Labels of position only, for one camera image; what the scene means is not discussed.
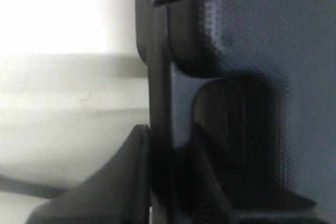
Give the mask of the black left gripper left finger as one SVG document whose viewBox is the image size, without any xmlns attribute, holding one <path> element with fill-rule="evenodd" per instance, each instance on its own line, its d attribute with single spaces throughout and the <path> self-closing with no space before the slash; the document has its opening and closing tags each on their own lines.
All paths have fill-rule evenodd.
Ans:
<svg viewBox="0 0 336 224">
<path fill-rule="evenodd" d="M 149 128 L 136 125 L 100 170 L 36 208 L 27 223 L 148 223 L 149 143 Z"/>
</svg>

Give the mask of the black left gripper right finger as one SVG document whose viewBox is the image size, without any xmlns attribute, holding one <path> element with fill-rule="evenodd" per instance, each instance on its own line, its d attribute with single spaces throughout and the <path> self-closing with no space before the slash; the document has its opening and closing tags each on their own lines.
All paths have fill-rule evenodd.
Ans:
<svg viewBox="0 0 336 224">
<path fill-rule="evenodd" d="M 316 203 L 276 182 L 266 130 L 236 127 L 215 140 L 191 124 L 178 135 L 192 169 L 196 223 L 317 223 Z"/>
</svg>

